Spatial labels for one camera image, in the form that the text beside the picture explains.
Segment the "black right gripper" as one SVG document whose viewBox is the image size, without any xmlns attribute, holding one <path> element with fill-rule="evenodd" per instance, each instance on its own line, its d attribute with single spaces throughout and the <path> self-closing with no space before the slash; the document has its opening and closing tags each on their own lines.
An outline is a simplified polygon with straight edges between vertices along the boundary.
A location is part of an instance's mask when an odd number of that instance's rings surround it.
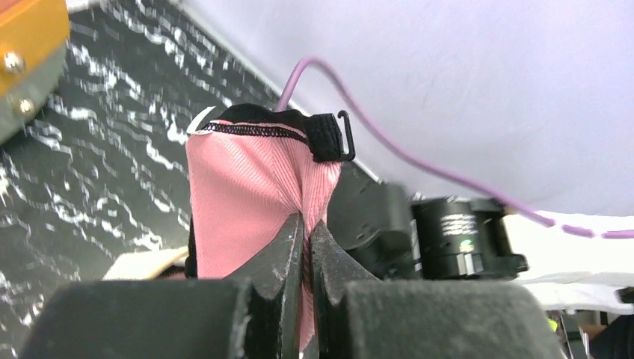
<svg viewBox="0 0 634 359">
<path fill-rule="evenodd" d="M 417 279 L 413 220 L 405 188 L 378 182 L 345 162 L 327 210 L 327 227 L 339 246 L 381 280 Z"/>
</svg>

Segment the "white mesh laundry bag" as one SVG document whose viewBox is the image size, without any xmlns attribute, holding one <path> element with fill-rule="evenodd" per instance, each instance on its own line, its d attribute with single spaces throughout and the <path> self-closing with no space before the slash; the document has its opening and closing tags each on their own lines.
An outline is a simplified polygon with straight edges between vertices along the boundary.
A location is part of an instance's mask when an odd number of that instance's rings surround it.
<svg viewBox="0 0 634 359">
<path fill-rule="evenodd" d="M 183 267 L 188 253 L 186 246 L 158 251 L 124 253 L 114 261 L 102 280 L 154 279 L 173 266 Z"/>
</svg>

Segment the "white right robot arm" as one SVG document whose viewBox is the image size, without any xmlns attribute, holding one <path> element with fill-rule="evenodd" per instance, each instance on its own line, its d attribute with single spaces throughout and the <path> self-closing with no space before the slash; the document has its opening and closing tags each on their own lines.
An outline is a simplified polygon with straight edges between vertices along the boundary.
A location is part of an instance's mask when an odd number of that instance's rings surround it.
<svg viewBox="0 0 634 359">
<path fill-rule="evenodd" d="M 546 310 L 633 312 L 632 239 L 544 227 L 495 200 L 409 197 L 347 163 L 327 225 L 381 280 L 512 280 Z"/>
</svg>

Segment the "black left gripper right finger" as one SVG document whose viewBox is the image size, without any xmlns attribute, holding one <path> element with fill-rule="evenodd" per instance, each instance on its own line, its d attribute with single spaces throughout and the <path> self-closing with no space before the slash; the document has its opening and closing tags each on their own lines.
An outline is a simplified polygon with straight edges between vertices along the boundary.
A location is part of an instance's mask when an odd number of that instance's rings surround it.
<svg viewBox="0 0 634 359">
<path fill-rule="evenodd" d="M 534 296 L 486 280 L 382 281 L 313 230 L 321 358 L 549 359 L 563 353 Z"/>
</svg>

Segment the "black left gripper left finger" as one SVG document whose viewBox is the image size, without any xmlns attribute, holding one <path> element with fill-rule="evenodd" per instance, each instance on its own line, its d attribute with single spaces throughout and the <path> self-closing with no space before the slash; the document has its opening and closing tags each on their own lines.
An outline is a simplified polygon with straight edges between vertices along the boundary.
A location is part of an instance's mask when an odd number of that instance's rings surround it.
<svg viewBox="0 0 634 359">
<path fill-rule="evenodd" d="M 21 358 L 296 358 L 304 221 L 221 280 L 78 282 L 60 288 Z"/>
</svg>

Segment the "pink black sports bra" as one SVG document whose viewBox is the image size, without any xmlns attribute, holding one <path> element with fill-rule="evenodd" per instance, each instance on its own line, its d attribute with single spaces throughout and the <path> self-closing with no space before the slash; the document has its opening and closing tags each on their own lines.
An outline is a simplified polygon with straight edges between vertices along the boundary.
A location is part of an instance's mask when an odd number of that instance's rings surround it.
<svg viewBox="0 0 634 359">
<path fill-rule="evenodd" d="M 186 277 L 228 277 L 269 245 L 289 216 L 304 220 L 294 355 L 315 333 L 309 237 L 327 219 L 342 163 L 353 158 L 342 147 L 340 128 L 348 123 L 344 111 L 306 116 L 238 104 L 220 114 L 207 107 L 188 127 Z"/>
</svg>

